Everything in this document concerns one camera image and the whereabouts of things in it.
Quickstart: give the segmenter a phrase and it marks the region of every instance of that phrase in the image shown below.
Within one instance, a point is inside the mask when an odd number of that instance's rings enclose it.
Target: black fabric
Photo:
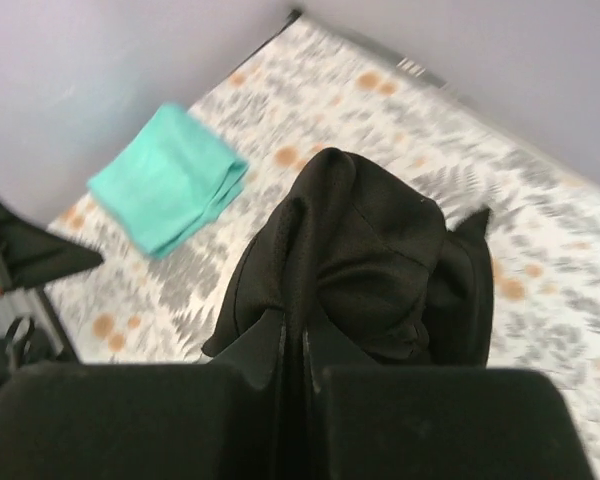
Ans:
[[[0,295],[36,288],[102,261],[97,251],[21,219],[0,201]]]
[[[565,402],[537,372],[335,366],[317,478],[593,480]]]
[[[266,478],[260,388],[230,365],[23,368],[0,390],[0,480]]]
[[[359,155],[323,150],[247,247],[203,350],[219,354],[265,310],[282,310],[290,381],[301,384],[301,335],[317,304],[382,363],[484,365],[488,217],[449,232],[433,200]]]

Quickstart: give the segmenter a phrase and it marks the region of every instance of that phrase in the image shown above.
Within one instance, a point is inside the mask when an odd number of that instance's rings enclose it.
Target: gray leaf pattern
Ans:
[[[201,359],[249,240],[304,164],[336,146],[371,158],[434,198],[450,226],[477,207],[492,209],[489,365],[531,368],[552,379],[600,477],[597,187],[306,19],[200,99],[191,114],[250,163],[244,192],[216,222],[162,260],[143,257],[90,195],[51,226],[98,245],[106,257],[99,269],[48,288],[85,361]],[[106,338],[95,328],[103,314],[113,319],[99,326],[107,327]],[[136,317],[142,320],[132,322]]]

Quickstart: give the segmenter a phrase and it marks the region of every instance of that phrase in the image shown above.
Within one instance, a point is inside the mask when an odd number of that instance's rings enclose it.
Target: black strap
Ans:
[[[16,334],[24,321],[28,321],[29,325],[25,334],[16,339]],[[29,341],[36,331],[36,325],[32,317],[16,317],[11,323],[7,334],[4,336],[7,343],[7,356],[9,358],[9,371],[13,374],[18,368],[24,364],[24,357],[29,346]]]

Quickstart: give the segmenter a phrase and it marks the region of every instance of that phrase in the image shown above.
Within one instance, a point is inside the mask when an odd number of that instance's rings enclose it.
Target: folded towel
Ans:
[[[166,104],[87,185],[142,252],[163,257],[218,218],[246,171],[220,138]]]

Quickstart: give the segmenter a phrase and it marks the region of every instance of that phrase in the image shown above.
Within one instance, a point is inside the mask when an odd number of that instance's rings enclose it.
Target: white wall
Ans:
[[[600,0],[304,0],[600,183]]]
[[[0,1],[0,195],[48,221],[166,100],[277,31],[280,0]]]

